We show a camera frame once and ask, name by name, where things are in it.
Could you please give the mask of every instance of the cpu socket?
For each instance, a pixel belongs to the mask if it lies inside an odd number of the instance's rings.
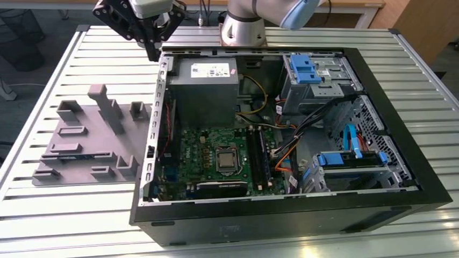
[[[224,175],[230,176],[237,172],[238,159],[237,149],[234,147],[214,149],[216,153],[216,171]]]

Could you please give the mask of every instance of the ram slot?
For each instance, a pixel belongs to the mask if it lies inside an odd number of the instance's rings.
[[[246,150],[252,172],[253,189],[262,190],[272,185],[269,159],[265,150],[264,137],[260,129],[245,130]]]

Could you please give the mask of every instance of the green circuit board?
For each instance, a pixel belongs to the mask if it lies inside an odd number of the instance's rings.
[[[266,148],[274,147],[273,131],[262,131]],[[237,170],[230,175],[217,171],[217,153],[233,151],[237,158]],[[278,195],[284,193],[282,178],[272,179],[272,186],[258,190],[253,188],[249,157],[245,142],[245,129],[208,128],[182,130],[180,143],[180,165],[176,182],[168,184],[168,194],[173,200],[186,199],[188,182],[212,180],[240,180],[246,182],[246,195]]]

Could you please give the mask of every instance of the aluminum slotted table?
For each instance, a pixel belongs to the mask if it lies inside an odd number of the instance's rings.
[[[133,183],[34,187],[31,174],[57,125],[61,100],[93,104],[103,83],[118,104],[152,103],[157,64],[105,26],[79,26],[0,170],[0,257],[121,254],[230,257],[459,255],[459,103],[404,38],[386,30],[266,29],[269,46],[356,47],[453,202],[388,226],[325,235],[161,248],[128,224]],[[217,28],[181,27],[165,45],[217,46]]]

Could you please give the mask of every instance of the open computer tower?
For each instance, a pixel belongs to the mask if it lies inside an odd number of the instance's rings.
[[[370,231],[448,202],[356,49],[164,48],[130,211],[160,245]]]

